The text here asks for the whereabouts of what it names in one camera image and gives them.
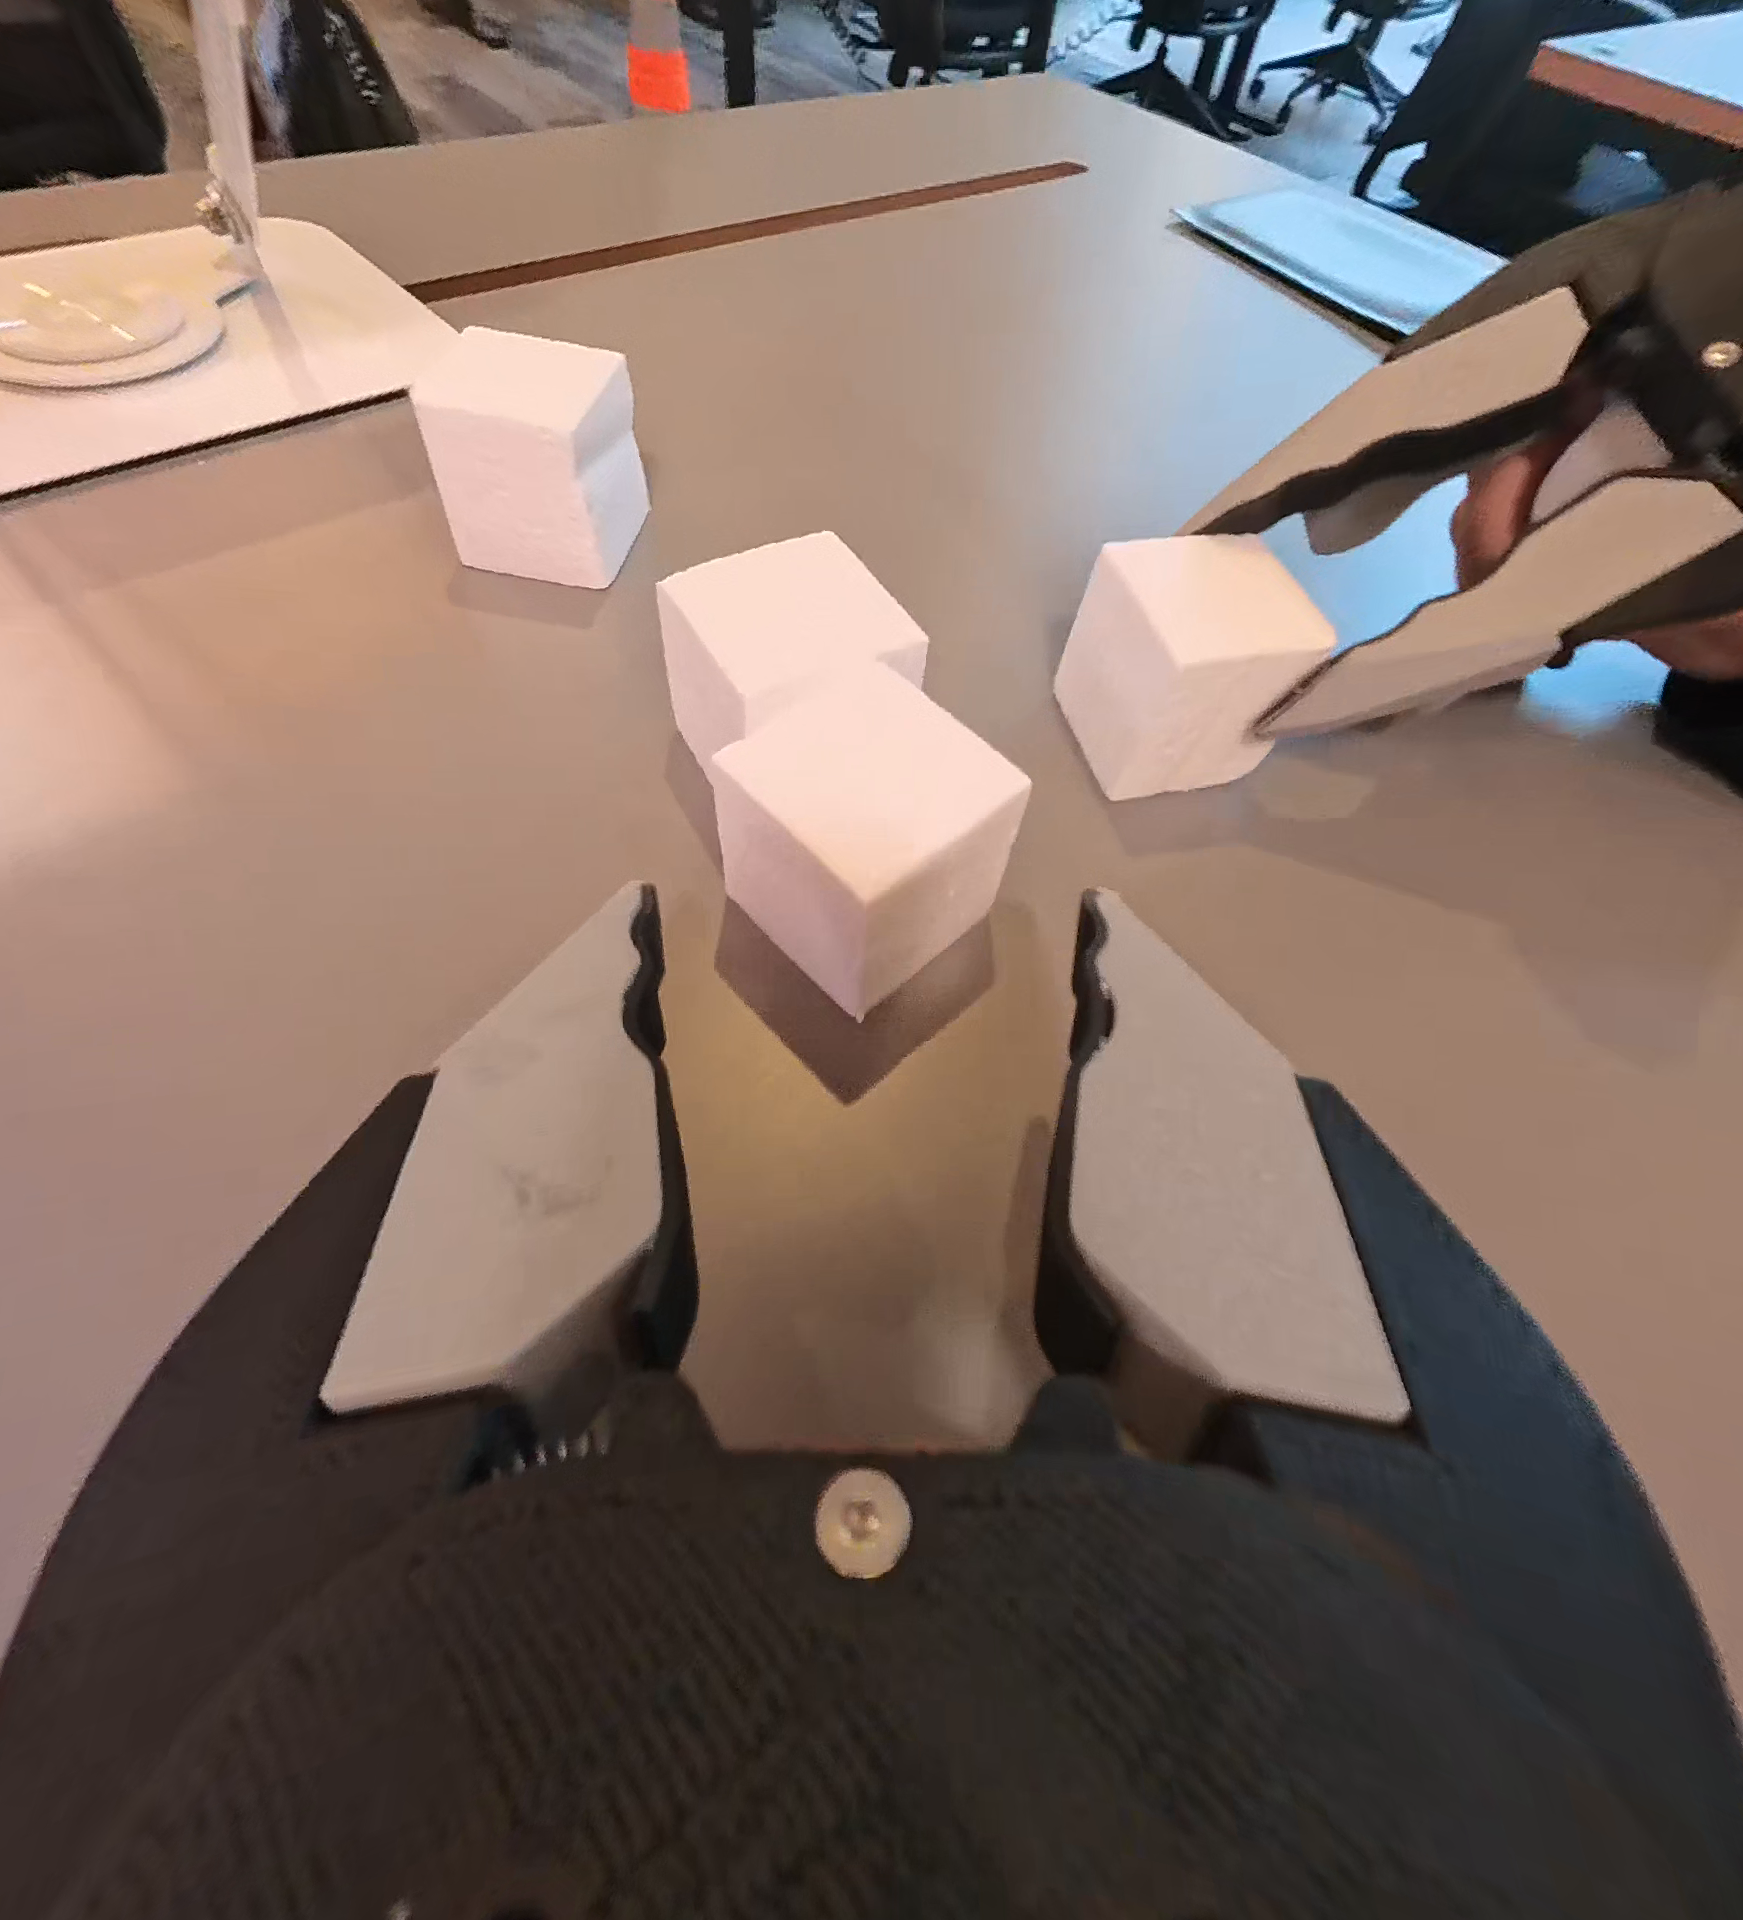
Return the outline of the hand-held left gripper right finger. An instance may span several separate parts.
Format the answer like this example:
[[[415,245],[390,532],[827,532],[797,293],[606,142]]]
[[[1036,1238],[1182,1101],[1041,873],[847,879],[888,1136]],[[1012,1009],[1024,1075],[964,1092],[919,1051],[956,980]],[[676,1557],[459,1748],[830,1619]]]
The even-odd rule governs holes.
[[[1117,893],[1082,897],[1032,1332],[1154,1460],[1233,1409],[1413,1419],[1295,1069]]]

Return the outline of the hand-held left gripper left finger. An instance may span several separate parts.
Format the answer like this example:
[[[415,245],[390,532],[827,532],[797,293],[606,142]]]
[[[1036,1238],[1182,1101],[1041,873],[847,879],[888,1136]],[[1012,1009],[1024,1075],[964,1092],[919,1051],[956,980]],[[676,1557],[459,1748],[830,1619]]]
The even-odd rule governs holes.
[[[650,881],[609,897],[431,1072],[319,1400],[578,1413],[676,1371],[700,1308]]]

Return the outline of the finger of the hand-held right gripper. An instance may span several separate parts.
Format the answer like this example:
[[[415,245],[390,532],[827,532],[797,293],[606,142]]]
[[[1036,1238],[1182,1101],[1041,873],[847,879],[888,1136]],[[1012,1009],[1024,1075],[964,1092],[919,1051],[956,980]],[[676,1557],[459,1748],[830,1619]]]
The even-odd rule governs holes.
[[[1424,495],[1534,443],[1572,443],[1605,408],[1621,299],[1568,283],[1407,348],[1345,387],[1182,526],[1264,538],[1299,519],[1312,555],[1349,555]]]
[[[1741,532],[1743,512],[1711,480],[1612,476],[1536,522],[1476,587],[1432,600],[1319,664],[1251,733],[1311,737],[1510,685]]]

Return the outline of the white hard foam cube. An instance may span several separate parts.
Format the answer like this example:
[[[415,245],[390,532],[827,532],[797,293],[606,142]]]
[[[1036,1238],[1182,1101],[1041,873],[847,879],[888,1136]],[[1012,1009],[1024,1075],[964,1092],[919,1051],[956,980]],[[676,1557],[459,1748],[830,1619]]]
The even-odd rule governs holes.
[[[408,395],[462,565],[615,586],[650,512],[620,351],[470,324]]]
[[[1097,551],[1053,695],[1108,804],[1224,785],[1271,753],[1260,716],[1339,630],[1260,538]]]
[[[1032,792],[881,662],[719,748],[709,780],[726,900],[851,1021],[984,921]]]
[[[772,541],[656,582],[676,733],[700,770],[811,689],[885,664],[922,688],[929,635],[834,532]]]

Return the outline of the person's right hand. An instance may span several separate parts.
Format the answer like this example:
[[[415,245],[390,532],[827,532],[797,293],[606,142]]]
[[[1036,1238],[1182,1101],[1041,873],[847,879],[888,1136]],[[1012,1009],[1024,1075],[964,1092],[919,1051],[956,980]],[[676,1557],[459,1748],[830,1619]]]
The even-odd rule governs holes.
[[[1476,587],[1524,538],[1536,491],[1580,436],[1580,428],[1554,429],[1472,473],[1452,514],[1459,587]],[[1743,611],[1646,628],[1630,641],[1691,679],[1743,679]]]

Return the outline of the grey flat pouch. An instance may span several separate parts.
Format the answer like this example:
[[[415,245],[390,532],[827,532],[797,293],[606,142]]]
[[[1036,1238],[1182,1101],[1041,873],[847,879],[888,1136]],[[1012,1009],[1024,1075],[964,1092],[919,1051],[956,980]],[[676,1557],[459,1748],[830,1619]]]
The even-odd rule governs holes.
[[[1171,217],[1390,343],[1413,336],[1505,262],[1398,211],[1305,186],[1178,203]]]

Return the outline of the wood-edged background desk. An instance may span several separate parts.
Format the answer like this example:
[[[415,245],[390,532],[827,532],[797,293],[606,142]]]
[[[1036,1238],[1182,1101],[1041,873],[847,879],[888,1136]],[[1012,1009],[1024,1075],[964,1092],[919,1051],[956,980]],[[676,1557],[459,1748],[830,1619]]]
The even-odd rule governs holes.
[[[1530,83],[1743,153],[1743,12],[1554,36]]]

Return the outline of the black office chair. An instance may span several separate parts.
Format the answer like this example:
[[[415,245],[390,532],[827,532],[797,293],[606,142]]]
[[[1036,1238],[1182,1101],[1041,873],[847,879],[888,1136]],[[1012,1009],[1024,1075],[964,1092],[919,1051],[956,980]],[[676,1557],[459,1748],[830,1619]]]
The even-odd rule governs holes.
[[[1036,77],[1046,70],[1059,2],[868,2],[885,84],[946,77]]]
[[[168,169],[168,122],[114,2],[0,2],[0,193]]]
[[[1128,47],[1140,51],[1158,36],[1152,57],[1123,73],[1093,84],[1094,94],[1125,100],[1144,111],[1179,122],[1195,132],[1236,148],[1247,135],[1236,107],[1222,102],[1219,66],[1239,78],[1257,36],[1277,2],[1138,2],[1128,22]],[[1195,77],[1185,83],[1168,63],[1178,39],[1198,43]]]
[[[1676,16],[1672,2],[1459,2],[1353,196],[1366,197],[1393,153],[1421,148],[1398,186],[1424,227],[1499,255],[1580,227],[1571,196],[1606,112],[1534,84],[1530,59],[1554,36]]]
[[[1329,2],[1326,29],[1348,20],[1349,30],[1312,51],[1263,63],[1247,78],[1246,100],[1260,102],[1273,77],[1295,77],[1273,118],[1277,129],[1288,126],[1290,111],[1311,94],[1319,102],[1349,94],[1376,112],[1376,122],[1390,122],[1407,90],[1376,59],[1381,36],[1398,25],[1444,22],[1452,12],[1458,2]]]

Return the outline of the orange traffic cone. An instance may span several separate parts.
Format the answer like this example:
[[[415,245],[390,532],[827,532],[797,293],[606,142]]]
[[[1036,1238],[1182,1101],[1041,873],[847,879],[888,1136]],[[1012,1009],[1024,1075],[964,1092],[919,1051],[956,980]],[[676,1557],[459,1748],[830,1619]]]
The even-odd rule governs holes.
[[[629,2],[629,102],[643,112],[685,116],[694,107],[690,59],[676,2]]]

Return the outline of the white wooden document stand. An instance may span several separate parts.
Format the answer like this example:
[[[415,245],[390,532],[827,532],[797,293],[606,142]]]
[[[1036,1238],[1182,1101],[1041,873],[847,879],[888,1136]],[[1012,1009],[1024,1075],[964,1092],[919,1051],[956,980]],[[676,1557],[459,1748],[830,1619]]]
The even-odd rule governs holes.
[[[245,6],[196,2],[193,224],[0,251],[0,501],[400,395],[453,327],[325,227],[261,214]]]

